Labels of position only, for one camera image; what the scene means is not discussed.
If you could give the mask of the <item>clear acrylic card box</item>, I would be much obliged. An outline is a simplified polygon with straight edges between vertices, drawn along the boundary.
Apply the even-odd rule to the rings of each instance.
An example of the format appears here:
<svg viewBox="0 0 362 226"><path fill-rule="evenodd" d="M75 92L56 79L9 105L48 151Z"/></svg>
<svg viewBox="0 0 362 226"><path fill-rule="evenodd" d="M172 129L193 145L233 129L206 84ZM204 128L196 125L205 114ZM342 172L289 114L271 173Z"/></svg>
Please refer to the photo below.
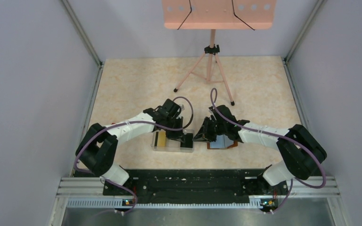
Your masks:
<svg viewBox="0 0 362 226"><path fill-rule="evenodd" d="M152 137L151 148L159 152L192 153L194 151L194 130L184 129L182 135L183 140L181 142L168 139L164 130L155 131Z"/></svg>

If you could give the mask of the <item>brown leather card holder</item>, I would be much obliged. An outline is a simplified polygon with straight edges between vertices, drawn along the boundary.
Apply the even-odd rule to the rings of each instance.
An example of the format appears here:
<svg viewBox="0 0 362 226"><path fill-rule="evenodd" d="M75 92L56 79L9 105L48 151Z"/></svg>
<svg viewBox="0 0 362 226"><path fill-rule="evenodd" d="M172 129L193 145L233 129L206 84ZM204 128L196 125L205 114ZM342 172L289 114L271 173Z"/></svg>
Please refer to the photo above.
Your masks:
<svg viewBox="0 0 362 226"><path fill-rule="evenodd" d="M238 146L238 142L231 140L226 135L217 135L216 140L207 144L208 150L226 150Z"/></svg>

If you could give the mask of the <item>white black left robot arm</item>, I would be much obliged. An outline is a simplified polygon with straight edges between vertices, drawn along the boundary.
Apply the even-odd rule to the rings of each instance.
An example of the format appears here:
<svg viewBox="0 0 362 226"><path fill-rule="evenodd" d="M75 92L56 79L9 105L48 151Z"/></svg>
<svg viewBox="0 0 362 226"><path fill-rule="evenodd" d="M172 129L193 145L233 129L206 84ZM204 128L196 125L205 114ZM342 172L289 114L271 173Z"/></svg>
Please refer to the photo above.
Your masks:
<svg viewBox="0 0 362 226"><path fill-rule="evenodd" d="M167 99L157 108L148 108L138 115L123 122L102 126L95 123L89 127L76 149L76 161L80 161L86 169L77 171L90 173L97 177L114 182L114 188L120 194L128 194L132 190L129 173L115 163L117 147L140 135L159 129L182 135L182 107Z"/></svg>

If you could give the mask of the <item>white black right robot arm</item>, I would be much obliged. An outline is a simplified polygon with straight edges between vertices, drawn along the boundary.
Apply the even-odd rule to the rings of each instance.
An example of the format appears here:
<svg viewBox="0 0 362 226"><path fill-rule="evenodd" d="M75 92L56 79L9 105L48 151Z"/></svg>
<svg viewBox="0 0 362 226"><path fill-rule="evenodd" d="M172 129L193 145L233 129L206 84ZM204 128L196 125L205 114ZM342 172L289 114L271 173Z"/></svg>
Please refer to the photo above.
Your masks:
<svg viewBox="0 0 362 226"><path fill-rule="evenodd" d="M224 105L211 106L209 110L211 116L205 117L193 141L210 143L225 135L232 141L259 144L280 152L282 161L267 167L257 181L261 193L270 194L277 184L294 178L303 183L318 172L323 178L318 188L325 186L326 173L321 163L327 154L304 126L296 124L289 129L279 129L237 120Z"/></svg>

